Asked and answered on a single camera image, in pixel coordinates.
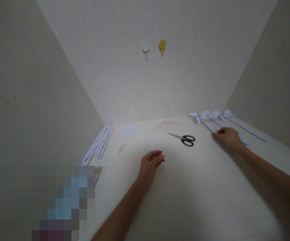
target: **wood grain surface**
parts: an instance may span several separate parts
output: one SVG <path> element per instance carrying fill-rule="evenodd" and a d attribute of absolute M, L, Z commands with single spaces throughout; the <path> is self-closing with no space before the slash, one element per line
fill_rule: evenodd
<path fill-rule="evenodd" d="M 127 240 L 290 240 L 290 214 L 244 161 L 201 123 L 177 117 L 136 124 L 136 135 L 123 138 L 117 136 L 122 126 L 114 125 L 103 159 L 90 163 L 101 173 L 95 209 L 88 212 L 81 240 L 100 228 L 136 179 L 141 157 L 156 149 L 163 151 L 166 162 L 158 168 Z M 224 124 L 235 127 L 229 121 Z M 273 139 L 264 143 L 236 129 L 252 151 L 290 175 L 289 147 Z M 194 136 L 194 146 L 185 146 L 167 132 Z M 121 145 L 124 150 L 116 155 Z"/>

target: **pixelated area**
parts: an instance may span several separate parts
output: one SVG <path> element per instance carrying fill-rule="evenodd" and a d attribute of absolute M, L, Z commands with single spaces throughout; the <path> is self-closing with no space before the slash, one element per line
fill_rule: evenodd
<path fill-rule="evenodd" d="M 0 239 L 77 241 L 94 198 L 94 166 L 3 166 Z"/>

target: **forearm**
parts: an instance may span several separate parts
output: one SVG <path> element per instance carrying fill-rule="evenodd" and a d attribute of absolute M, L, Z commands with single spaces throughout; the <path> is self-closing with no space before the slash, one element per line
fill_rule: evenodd
<path fill-rule="evenodd" d="M 260 158 L 243 145 L 235 149 L 235 151 L 290 212 L 290 176 Z"/>
<path fill-rule="evenodd" d="M 136 181 L 92 240 L 124 240 L 145 192 Z"/>

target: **yellow wall hook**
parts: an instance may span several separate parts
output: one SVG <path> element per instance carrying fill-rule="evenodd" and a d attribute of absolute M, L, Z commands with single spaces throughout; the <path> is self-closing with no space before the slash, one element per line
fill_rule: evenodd
<path fill-rule="evenodd" d="M 166 48 L 166 41 L 164 39 L 162 39 L 159 44 L 159 49 L 162 51 L 162 58 L 163 58 L 163 54 L 164 54 L 164 50 Z"/>

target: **black scissors handle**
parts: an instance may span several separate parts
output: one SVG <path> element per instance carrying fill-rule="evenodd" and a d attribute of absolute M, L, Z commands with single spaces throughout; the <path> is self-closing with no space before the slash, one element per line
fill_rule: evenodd
<path fill-rule="evenodd" d="M 193 136 L 183 136 L 183 138 L 185 138 L 186 140 L 182 139 L 182 143 L 186 146 L 194 146 L 193 141 L 195 141 L 195 138 Z"/>

